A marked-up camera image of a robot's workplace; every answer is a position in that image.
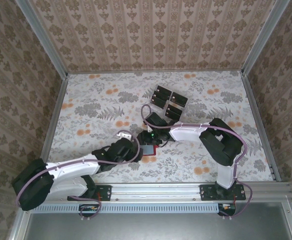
aluminum frame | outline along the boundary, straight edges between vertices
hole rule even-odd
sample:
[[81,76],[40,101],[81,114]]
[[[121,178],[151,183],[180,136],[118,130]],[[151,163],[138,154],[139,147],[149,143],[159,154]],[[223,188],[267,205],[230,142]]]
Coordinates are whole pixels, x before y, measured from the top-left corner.
[[[292,192],[288,182],[263,181],[246,182],[253,190],[253,203],[281,203],[285,217],[292,235]],[[108,206],[120,204],[209,204],[229,203],[230,201],[201,201],[200,185],[212,184],[212,182],[194,183],[107,183],[112,185],[111,200]],[[69,201],[48,201],[57,207],[69,205]],[[24,239],[32,213],[18,211],[9,240]]]
[[248,102],[249,102],[249,105],[251,108],[252,116],[255,119],[255,123],[257,126],[257,130],[259,133],[262,147],[264,148],[266,159],[267,159],[267,161],[269,161],[269,164],[271,165],[271,169],[273,171],[273,174],[275,176],[276,181],[280,182],[282,179],[281,179],[280,173],[278,171],[278,168],[277,168],[274,156],[273,156],[270,142],[268,141],[268,138],[266,135],[266,131],[265,131],[265,128],[263,125],[263,121],[262,121],[260,112],[259,112],[258,107],[257,107],[257,103],[256,103],[255,98],[254,98],[251,84],[250,84],[246,74],[240,73],[240,76],[241,76],[241,80],[242,80],[242,83],[243,83],[245,91],[246,91],[246,95],[247,95]]
[[[80,205],[83,203],[43,203],[31,210],[32,214],[79,214]],[[99,213],[103,214],[184,214],[184,213],[218,213],[218,203],[122,203],[106,201],[103,202]],[[82,213],[91,213],[83,209]]]
[[49,123],[47,135],[46,135],[44,144],[42,146],[42,151],[41,151],[41,154],[40,154],[40,158],[43,159],[43,161],[45,163],[48,161],[48,157],[50,155],[50,151],[51,151],[51,148],[52,148],[53,139],[54,139],[54,135],[55,135],[58,119],[59,119],[59,116],[60,116],[60,112],[61,112],[61,109],[62,109],[64,97],[65,97],[66,90],[67,90],[67,85],[68,85],[68,79],[65,79],[65,80],[63,80],[61,82],[61,86],[60,86],[60,89],[59,89],[59,93],[58,93],[57,101],[56,101],[56,104],[55,104],[55,108],[54,108],[54,111],[52,112],[52,115],[51,115],[51,120],[50,120],[50,123]]
[[65,80],[67,77],[67,68],[65,67],[62,59],[60,58],[58,52],[54,48],[53,44],[50,41],[49,35],[44,30],[39,18],[37,17],[35,11],[33,10],[29,0],[16,0],[20,10],[27,19],[27,22],[30,24],[32,30],[35,32],[40,44],[43,46],[45,52],[49,56],[52,64],[56,68],[58,74],[62,80]]
[[248,75],[248,73],[251,71],[289,2],[290,0],[278,0],[275,2],[265,21],[265,24],[261,28],[260,33],[241,68],[245,75]]

table surface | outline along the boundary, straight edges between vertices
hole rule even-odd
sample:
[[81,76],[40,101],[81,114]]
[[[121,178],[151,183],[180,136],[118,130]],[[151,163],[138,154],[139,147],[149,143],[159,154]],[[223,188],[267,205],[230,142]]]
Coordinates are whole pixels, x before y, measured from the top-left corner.
[[[141,107],[150,103],[157,85],[188,98],[180,121],[208,123],[220,118],[243,137],[248,152],[238,163],[239,180],[273,180],[239,71],[69,75],[49,161],[78,158],[110,145],[121,129],[137,136],[146,129]],[[162,109],[152,108],[164,116]],[[173,183],[214,182],[216,177],[217,164],[206,148],[185,141],[169,142],[157,148],[156,156],[118,165],[93,179],[97,183]]]

red object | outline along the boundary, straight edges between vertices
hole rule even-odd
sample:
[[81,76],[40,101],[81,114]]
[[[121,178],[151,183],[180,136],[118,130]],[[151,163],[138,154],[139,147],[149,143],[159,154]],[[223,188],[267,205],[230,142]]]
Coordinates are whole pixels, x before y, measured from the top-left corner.
[[157,145],[154,145],[154,153],[153,154],[143,154],[143,156],[156,156],[156,148],[158,148]]

wall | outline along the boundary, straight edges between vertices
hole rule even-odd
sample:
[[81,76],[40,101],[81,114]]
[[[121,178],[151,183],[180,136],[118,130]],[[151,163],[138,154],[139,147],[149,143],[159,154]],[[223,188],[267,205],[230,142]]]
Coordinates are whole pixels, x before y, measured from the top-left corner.
[[275,0],[31,0],[68,72],[237,69]]
[[248,79],[281,177],[292,184],[292,0]]
[[0,240],[16,207],[12,179],[40,156],[61,85],[13,0],[0,0]]

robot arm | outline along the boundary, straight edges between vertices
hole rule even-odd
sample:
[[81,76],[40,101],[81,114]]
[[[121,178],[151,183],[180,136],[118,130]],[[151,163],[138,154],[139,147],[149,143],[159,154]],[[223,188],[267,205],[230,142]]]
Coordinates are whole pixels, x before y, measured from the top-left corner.
[[[179,127],[173,128],[153,128],[151,132],[143,131],[138,135],[141,145],[144,144],[161,144],[162,141],[193,141],[202,142],[209,154],[217,163],[217,180],[216,183],[225,190],[231,188],[234,184],[234,170],[235,157],[241,153],[243,143],[234,135],[213,128],[201,126],[187,126],[182,122],[167,123],[161,119],[155,112],[152,112],[145,119],[148,123],[159,126]],[[219,118],[214,118],[210,123],[204,125],[211,125],[220,127],[234,132],[224,121]]]
[[[233,131],[225,122],[219,118],[214,118],[209,125],[222,127]],[[234,179],[234,159],[241,153],[243,143],[230,133],[214,130],[207,127],[181,126],[172,128],[169,134],[175,141],[193,141],[202,142],[212,158],[217,163],[216,183],[224,189],[229,189]]]
[[[69,161],[44,163],[42,159],[36,159],[14,179],[12,186],[18,195],[31,178],[47,171],[34,179],[21,194],[19,204],[24,211],[34,209],[44,201],[71,200],[70,196],[93,198],[96,185],[90,176],[109,171],[115,164],[85,160],[121,163],[131,160],[137,151],[138,146],[124,136],[110,146]],[[142,156],[143,151],[140,149],[134,162],[138,162]]]

